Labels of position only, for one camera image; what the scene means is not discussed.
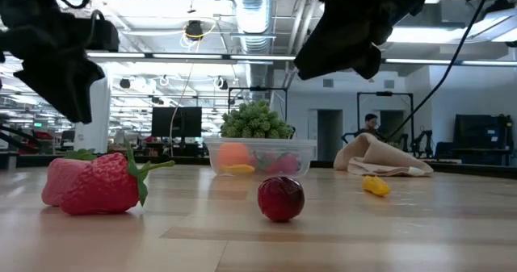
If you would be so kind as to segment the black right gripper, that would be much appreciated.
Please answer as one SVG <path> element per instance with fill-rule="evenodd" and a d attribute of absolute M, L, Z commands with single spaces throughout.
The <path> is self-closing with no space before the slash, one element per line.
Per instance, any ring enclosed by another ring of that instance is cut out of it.
<path fill-rule="evenodd" d="M 324 13 L 294 60 L 301 80 L 348 69 L 364 44 L 381 45 L 404 17 L 404 0 L 318 0 Z M 370 45 L 353 68 L 364 79 L 380 68 L 381 51 Z"/>

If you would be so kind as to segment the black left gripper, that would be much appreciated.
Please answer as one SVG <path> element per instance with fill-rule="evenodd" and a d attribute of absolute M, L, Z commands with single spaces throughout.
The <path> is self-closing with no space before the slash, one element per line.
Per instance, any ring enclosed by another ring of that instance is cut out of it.
<path fill-rule="evenodd" d="M 0 10 L 0 63 L 6 55 L 22 61 L 14 76 L 72 123 L 91 123 L 91 85 L 104 78 L 88 50 L 118 52 L 113 23 L 96 10 L 78 18 L 58 9 L 37 12 Z"/>

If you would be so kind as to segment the pink toy strawberry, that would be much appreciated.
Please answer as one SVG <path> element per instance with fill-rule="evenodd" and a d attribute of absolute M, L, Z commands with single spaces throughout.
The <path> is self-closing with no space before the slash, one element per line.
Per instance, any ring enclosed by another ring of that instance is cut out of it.
<path fill-rule="evenodd" d="M 298 156 L 296 154 L 286 153 L 279 159 L 279 165 L 283 174 L 295 174 L 300 166 Z"/>
<path fill-rule="evenodd" d="M 51 161 L 47 169 L 47 182 L 41 193 L 43 203 L 59 207 L 62 196 L 86 166 L 97 158 L 92 149 L 70 150 L 63 157 Z"/>

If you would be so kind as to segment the clear plastic tupperware container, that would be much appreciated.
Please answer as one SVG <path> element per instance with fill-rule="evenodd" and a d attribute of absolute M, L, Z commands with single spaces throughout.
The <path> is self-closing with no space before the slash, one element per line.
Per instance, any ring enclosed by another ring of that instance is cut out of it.
<path fill-rule="evenodd" d="M 224 143 L 241 143 L 246 145 L 250 150 L 250 161 L 247 165 L 255 168 L 253 174 L 243 175 L 258 175 L 258 176 L 287 176 L 287 177 L 301 177 L 308 172 L 310 162 L 314 158 L 314 151 L 317 147 L 315 140 L 294 140 L 294 139 L 252 139 L 252 138 L 216 138 L 208 137 L 204 140 L 208 147 L 208 155 L 213 171 L 218 175 L 238 176 L 240 174 L 223 174 L 221 166 L 217 164 L 216 156 L 220 146 Z M 258 171 L 257 165 L 259 158 L 264 153 L 278 153 L 283 156 L 286 153 L 296 154 L 300 163 L 299 169 L 295 174 L 287 175 L 280 172 L 279 174 L 262 174 Z"/>

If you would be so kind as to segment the red toy strawberry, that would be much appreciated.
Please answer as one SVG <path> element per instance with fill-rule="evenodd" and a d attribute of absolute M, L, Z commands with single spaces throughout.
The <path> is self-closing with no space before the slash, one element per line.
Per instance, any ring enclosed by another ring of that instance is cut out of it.
<path fill-rule="evenodd" d="M 138 167 L 132 146 L 126 153 L 111 153 L 94 159 L 74 179 L 61 198 L 60 208 L 72 216 L 119 214 L 144 205 L 149 195 L 145 180 L 153 169 L 172 167 L 173 161 L 150 162 Z"/>
<path fill-rule="evenodd" d="M 279 174 L 281 172 L 281 155 L 278 153 L 264 153 L 258 160 L 257 169 L 262 174 Z"/>

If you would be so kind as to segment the yellow-orange toy pepper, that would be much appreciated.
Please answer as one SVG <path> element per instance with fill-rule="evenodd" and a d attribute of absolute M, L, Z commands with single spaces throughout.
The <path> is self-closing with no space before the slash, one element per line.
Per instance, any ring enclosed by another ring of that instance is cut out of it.
<path fill-rule="evenodd" d="M 391 188 L 389 185 L 377 176 L 364 176 L 362 181 L 362 188 L 365 191 L 380 197 L 384 197 L 391 193 Z"/>

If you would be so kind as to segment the small orange toy pumpkin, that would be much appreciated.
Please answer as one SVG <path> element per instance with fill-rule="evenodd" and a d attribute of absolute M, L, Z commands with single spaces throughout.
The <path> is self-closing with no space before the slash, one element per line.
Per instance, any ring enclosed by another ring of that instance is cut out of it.
<path fill-rule="evenodd" d="M 224 143 L 217 152 L 216 161 L 219 166 L 247 165 L 250 150 L 241 143 Z"/>

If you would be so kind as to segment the dark red toy cherry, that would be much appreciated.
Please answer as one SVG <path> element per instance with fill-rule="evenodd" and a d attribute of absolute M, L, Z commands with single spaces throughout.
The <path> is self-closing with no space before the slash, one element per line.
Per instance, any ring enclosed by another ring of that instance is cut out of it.
<path fill-rule="evenodd" d="M 284 223 L 294 219 L 304 205 L 304 189 L 293 178 L 268 178 L 258 187 L 258 207 L 273 222 Z"/>

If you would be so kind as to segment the white pillar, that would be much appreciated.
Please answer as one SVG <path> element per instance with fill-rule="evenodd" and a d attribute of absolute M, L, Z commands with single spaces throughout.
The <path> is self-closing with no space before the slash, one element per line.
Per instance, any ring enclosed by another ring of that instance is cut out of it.
<path fill-rule="evenodd" d="M 94 82 L 90 88 L 92 122 L 75 126 L 74 149 L 93 149 L 105 153 L 108 145 L 109 116 L 111 104 L 111 79 L 105 77 Z"/>

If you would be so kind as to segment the person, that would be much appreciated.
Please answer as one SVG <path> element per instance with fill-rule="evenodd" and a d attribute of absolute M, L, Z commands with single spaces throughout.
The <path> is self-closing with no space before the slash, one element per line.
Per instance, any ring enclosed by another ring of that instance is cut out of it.
<path fill-rule="evenodd" d="M 368 134 L 373 135 L 375 138 L 377 138 L 379 140 L 383 140 L 384 137 L 379 133 L 376 126 L 377 126 L 377 116 L 374 114 L 366 114 L 365 119 L 364 119 L 364 126 L 355 133 L 355 136 L 358 136 L 363 133 L 368 133 Z"/>

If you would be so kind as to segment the ceiling light strip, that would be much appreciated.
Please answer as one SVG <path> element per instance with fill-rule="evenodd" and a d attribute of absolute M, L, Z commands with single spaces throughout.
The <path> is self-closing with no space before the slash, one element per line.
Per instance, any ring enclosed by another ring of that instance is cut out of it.
<path fill-rule="evenodd" d="M 294 56 L 202 53 L 151 53 L 151 52 L 88 52 L 95 59 L 162 59 L 162 60 L 224 60 L 224 61 L 294 61 Z"/>
<path fill-rule="evenodd" d="M 382 60 L 384 64 L 389 65 L 449 65 L 450 60 L 432 60 L 432 59 L 401 59 L 401 58 L 385 58 Z M 517 61 L 468 61 L 456 60 L 453 63 L 458 66 L 472 67 L 517 67 Z"/>

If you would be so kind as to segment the beige folded cloth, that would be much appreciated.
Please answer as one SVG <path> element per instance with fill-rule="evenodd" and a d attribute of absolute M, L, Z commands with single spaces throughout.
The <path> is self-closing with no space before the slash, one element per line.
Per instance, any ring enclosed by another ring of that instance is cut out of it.
<path fill-rule="evenodd" d="M 334 159 L 334 169 L 359 176 L 428 177 L 434 170 L 424 161 L 362 133 L 343 147 Z"/>

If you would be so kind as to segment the black background monitor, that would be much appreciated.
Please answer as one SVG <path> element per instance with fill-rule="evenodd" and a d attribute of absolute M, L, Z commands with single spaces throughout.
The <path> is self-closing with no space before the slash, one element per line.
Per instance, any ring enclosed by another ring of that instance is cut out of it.
<path fill-rule="evenodd" d="M 201 137 L 201 107 L 154 107 L 151 136 Z"/>

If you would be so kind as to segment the green artificial plant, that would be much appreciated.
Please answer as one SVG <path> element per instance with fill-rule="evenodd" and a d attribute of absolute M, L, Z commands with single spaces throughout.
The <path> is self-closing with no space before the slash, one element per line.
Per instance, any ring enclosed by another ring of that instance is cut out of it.
<path fill-rule="evenodd" d="M 289 139 L 293 133 L 293 127 L 263 100 L 240 104 L 238 109 L 223 114 L 221 137 L 224 138 Z"/>

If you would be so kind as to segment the black ceiling device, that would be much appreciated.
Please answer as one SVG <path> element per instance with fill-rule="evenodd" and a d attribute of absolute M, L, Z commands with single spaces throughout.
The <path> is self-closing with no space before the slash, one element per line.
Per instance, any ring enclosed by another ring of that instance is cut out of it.
<path fill-rule="evenodd" d="M 203 38 L 202 23 L 200 20 L 190 20 L 185 27 L 185 36 L 191 41 L 198 41 Z"/>

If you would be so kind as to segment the black background cabinet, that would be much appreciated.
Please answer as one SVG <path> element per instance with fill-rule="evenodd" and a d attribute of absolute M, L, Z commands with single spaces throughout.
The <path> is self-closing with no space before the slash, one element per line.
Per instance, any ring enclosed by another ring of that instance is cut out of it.
<path fill-rule="evenodd" d="M 512 150 L 513 120 L 509 115 L 456 115 L 453 143 L 463 149 Z"/>

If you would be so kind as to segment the silver ceiling duct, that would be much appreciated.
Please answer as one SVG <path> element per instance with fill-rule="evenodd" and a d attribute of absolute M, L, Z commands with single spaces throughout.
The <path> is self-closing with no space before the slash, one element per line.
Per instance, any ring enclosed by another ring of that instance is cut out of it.
<path fill-rule="evenodd" d="M 267 55 L 271 53 L 272 0 L 234 0 L 235 16 L 240 34 L 242 53 Z"/>

